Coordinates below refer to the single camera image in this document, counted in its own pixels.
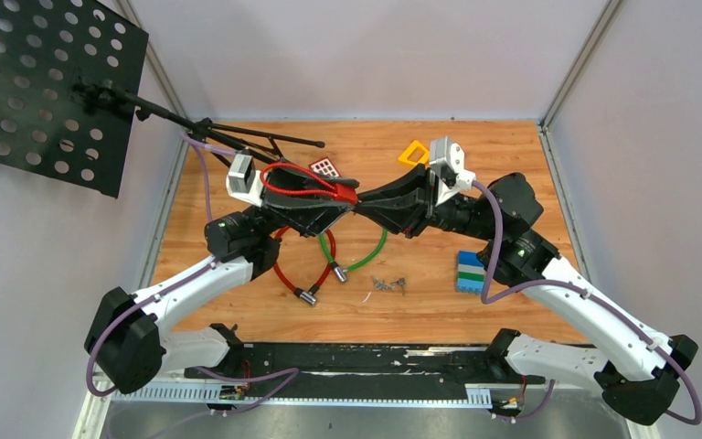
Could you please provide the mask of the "black perforated music stand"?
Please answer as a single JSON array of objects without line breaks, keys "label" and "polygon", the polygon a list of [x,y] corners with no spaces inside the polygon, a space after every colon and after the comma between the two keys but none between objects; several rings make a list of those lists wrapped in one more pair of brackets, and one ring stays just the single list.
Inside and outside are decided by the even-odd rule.
[{"label": "black perforated music stand", "polygon": [[0,164],[117,198],[151,116],[270,164],[282,134],[192,121],[143,98],[148,33],[99,1],[0,1]]}]

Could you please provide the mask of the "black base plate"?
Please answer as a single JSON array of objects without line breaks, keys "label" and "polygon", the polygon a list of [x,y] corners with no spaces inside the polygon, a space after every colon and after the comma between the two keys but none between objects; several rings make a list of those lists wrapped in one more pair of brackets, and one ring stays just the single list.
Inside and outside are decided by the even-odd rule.
[{"label": "black base plate", "polygon": [[439,400],[466,398],[467,385],[542,384],[491,359],[484,345],[248,343],[212,372],[253,378],[297,368],[279,398],[298,400]]}]

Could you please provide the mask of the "red cable lock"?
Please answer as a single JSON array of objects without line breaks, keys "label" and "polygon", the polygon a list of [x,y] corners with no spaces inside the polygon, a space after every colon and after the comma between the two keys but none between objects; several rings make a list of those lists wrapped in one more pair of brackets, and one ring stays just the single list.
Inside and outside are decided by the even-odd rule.
[{"label": "red cable lock", "polygon": [[[282,236],[290,230],[290,227],[283,227],[279,229],[278,231],[275,232],[274,238],[276,241],[281,242]],[[330,230],[327,231],[322,237],[326,237],[329,242],[329,252],[330,256],[335,257],[336,256],[336,241],[335,241],[335,236],[333,232]],[[324,284],[325,280],[329,276],[329,274],[334,270],[334,266],[332,265],[333,262],[327,262],[322,273],[316,280],[316,282],[307,290],[300,288],[296,286],[294,283],[292,283],[288,277],[283,273],[282,269],[280,268],[278,262],[276,262],[272,269],[275,271],[277,277],[279,280],[283,283],[284,286],[286,286],[289,290],[291,290],[292,294],[299,298],[300,300],[304,301],[306,304],[309,306],[315,306],[318,302],[316,294],[320,290],[321,286]]]}]

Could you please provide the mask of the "blue green white brick stack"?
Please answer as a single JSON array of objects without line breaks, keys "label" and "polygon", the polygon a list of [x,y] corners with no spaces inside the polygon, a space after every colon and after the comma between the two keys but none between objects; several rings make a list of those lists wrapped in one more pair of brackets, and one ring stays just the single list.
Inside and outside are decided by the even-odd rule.
[{"label": "blue green white brick stack", "polygon": [[457,252],[454,280],[456,292],[479,295],[484,288],[485,276],[485,266],[475,252]]}]

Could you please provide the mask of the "silver keys of red lock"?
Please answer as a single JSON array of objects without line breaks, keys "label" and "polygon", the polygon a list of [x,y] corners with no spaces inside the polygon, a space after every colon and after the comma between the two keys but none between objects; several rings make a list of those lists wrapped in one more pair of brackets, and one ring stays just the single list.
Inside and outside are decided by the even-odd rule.
[{"label": "silver keys of red lock", "polygon": [[373,283],[374,288],[375,288],[376,290],[378,290],[378,291],[387,291],[387,290],[390,289],[390,285],[389,285],[389,284],[387,284],[387,283],[385,283],[385,282],[379,280],[379,279],[378,279],[377,277],[375,277],[375,276],[372,276],[372,277],[371,277],[371,281],[372,281],[372,283]]}]

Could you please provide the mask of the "yellow triangular toy piece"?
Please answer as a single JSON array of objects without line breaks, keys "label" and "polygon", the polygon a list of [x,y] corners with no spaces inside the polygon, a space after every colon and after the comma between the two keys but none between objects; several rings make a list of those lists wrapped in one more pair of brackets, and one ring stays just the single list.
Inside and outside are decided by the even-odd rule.
[{"label": "yellow triangular toy piece", "polygon": [[429,160],[430,149],[418,140],[413,140],[397,158],[401,165],[410,167],[427,165]]}]

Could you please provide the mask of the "red window toy brick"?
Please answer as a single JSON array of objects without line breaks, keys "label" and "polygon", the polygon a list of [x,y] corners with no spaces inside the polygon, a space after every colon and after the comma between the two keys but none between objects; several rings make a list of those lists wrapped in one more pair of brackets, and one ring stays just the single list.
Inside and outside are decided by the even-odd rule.
[{"label": "red window toy brick", "polygon": [[313,172],[323,176],[341,177],[340,172],[329,157],[323,157],[322,159],[312,162],[309,168]]}]

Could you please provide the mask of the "silver keys of green lock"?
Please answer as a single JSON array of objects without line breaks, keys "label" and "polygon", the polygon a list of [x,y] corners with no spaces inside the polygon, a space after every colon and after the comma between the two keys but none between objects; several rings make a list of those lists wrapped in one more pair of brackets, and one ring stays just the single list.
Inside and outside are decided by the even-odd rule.
[{"label": "silver keys of green lock", "polygon": [[404,295],[406,293],[406,280],[404,277],[399,278],[393,282],[390,282],[388,285],[392,290],[397,289],[398,291],[400,291],[400,293],[402,295]]}]

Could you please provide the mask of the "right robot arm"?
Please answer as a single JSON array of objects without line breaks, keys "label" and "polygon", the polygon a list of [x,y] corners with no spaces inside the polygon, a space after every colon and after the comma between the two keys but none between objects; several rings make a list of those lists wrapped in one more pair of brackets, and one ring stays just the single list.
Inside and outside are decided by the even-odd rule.
[{"label": "right robot arm", "polygon": [[685,390],[694,407],[686,422],[702,422],[702,404],[686,373],[697,343],[686,335],[669,336],[622,310],[538,234],[533,226],[543,207],[523,175],[512,173],[480,186],[480,196],[473,198],[460,187],[446,187],[427,167],[416,166],[361,193],[355,211],[409,238],[433,227],[484,241],[478,257],[485,280],[503,286],[498,294],[484,287],[484,304],[522,294],[589,340],[587,347],[577,348],[502,329],[485,357],[494,380],[520,374],[570,384],[600,396],[641,425],[671,415],[675,396]]}]

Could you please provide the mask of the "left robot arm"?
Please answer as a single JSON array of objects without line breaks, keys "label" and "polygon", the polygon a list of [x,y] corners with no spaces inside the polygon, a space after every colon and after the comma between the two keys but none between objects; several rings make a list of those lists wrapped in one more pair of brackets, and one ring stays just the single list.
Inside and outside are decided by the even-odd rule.
[{"label": "left robot arm", "polygon": [[160,283],[134,293],[116,287],[101,299],[84,342],[89,392],[133,393],[162,372],[191,367],[236,376],[243,353],[219,330],[175,332],[174,327],[202,305],[272,270],[281,247],[277,231],[316,236],[328,230],[355,206],[358,186],[353,178],[322,175],[288,161],[262,170],[230,170],[227,191],[248,206],[206,224],[207,256]]}]

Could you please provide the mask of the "green cable lock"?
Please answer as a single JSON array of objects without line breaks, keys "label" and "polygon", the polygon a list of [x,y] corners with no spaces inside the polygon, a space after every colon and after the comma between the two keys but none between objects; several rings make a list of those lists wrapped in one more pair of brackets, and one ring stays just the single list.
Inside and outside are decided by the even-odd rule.
[{"label": "green cable lock", "polygon": [[326,258],[331,272],[334,274],[336,280],[340,284],[344,284],[347,282],[347,273],[351,271],[355,271],[365,265],[367,265],[369,262],[371,262],[373,259],[375,259],[379,253],[383,250],[386,242],[388,239],[388,231],[386,229],[381,229],[381,234],[380,238],[378,240],[378,243],[376,247],[364,258],[362,258],[358,262],[354,262],[351,265],[347,267],[341,266],[335,259],[335,252],[336,252],[336,246],[335,246],[335,239],[334,235],[330,230],[328,230],[326,233],[323,233],[318,236],[319,244],[321,246],[322,252],[324,253],[324,257]]}]

